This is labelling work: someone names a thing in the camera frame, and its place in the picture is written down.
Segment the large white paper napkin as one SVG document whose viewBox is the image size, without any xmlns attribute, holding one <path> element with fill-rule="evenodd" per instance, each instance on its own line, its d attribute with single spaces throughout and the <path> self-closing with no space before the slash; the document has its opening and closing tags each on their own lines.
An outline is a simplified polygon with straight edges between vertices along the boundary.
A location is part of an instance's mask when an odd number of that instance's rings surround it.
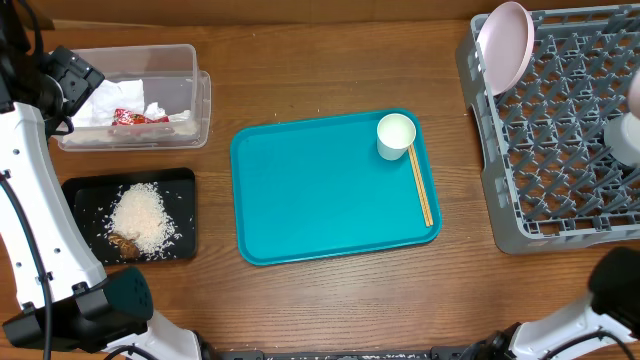
<svg viewBox="0 0 640 360">
<path fill-rule="evenodd" d="M 111 82 L 104 80 L 72 117 L 75 127 L 109 126 L 117 109 L 142 113 L 145 108 L 142 79 Z"/>
</svg>

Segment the red snack wrapper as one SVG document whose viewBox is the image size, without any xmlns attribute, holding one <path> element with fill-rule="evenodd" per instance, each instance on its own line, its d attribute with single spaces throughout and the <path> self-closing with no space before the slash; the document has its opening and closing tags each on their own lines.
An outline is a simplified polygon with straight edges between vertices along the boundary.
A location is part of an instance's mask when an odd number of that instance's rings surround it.
<svg viewBox="0 0 640 360">
<path fill-rule="evenodd" d="M 112 126 L 167 123 L 168 121 L 169 121 L 168 116 L 162 116 L 157 119 L 152 119 L 142 114 L 134 113 L 130 110 L 117 108 L 114 111 Z"/>
</svg>

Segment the white paper cup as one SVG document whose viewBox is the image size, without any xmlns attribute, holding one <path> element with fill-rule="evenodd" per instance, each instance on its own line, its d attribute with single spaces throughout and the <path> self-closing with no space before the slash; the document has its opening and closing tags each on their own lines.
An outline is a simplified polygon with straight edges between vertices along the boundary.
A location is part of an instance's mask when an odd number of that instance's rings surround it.
<svg viewBox="0 0 640 360">
<path fill-rule="evenodd" d="M 389 161 L 400 159 L 414 142 L 416 133 L 414 122 L 406 115 L 385 115 L 376 130 L 379 155 Z"/>
</svg>

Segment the large white plate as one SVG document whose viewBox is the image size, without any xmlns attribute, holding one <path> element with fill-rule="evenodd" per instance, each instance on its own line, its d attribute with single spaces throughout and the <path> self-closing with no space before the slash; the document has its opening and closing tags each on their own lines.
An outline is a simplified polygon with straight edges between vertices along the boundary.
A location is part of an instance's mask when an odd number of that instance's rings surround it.
<svg viewBox="0 0 640 360">
<path fill-rule="evenodd" d="M 533 19 L 517 2 L 505 2 L 488 16 L 477 42 L 486 66 L 484 79 L 494 96 L 520 80 L 529 64 L 534 39 Z"/>
</svg>

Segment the grey-green bowl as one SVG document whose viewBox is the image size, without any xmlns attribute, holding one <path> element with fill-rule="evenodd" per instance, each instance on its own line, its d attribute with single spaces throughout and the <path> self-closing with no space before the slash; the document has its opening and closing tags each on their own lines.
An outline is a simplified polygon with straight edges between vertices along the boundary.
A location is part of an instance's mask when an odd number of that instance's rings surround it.
<svg viewBox="0 0 640 360">
<path fill-rule="evenodd" d="M 604 142 L 611 155 L 628 167 L 639 167 L 639 126 L 639 119 L 627 113 L 609 121 L 604 128 Z"/>
</svg>

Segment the pink bowl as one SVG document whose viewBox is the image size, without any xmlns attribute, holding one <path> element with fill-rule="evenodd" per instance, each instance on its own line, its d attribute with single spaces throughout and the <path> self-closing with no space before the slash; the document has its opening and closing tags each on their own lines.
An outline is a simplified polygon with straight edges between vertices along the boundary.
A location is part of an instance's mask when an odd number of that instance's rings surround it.
<svg viewBox="0 0 640 360">
<path fill-rule="evenodd" d="M 629 112 L 640 118 L 640 70 L 634 73 L 626 96 Z"/>
</svg>

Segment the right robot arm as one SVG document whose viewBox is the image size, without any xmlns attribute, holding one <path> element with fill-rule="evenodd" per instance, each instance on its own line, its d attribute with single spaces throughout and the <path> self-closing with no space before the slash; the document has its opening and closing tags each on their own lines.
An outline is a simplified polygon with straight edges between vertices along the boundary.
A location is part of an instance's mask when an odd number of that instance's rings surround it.
<svg viewBox="0 0 640 360">
<path fill-rule="evenodd" d="M 628 358 L 639 340 L 639 252 L 617 247 L 593 269 L 581 298 L 537 321 L 516 323 L 472 359 L 575 359 L 611 344 Z"/>
</svg>

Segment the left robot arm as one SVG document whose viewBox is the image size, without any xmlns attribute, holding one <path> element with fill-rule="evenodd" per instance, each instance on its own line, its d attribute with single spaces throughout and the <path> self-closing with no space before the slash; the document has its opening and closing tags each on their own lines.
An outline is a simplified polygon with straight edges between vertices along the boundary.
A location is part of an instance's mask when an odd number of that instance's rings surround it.
<svg viewBox="0 0 640 360">
<path fill-rule="evenodd" d="M 135 267 L 107 273 L 74 220 L 48 141 L 70 134 L 72 117 L 103 74 L 65 47 L 27 35 L 23 1 L 1 4 L 1 237 L 21 311 L 4 322 L 17 348 L 45 356 L 76 349 L 130 359 L 210 359 L 202 337 L 154 308 Z"/>
</svg>

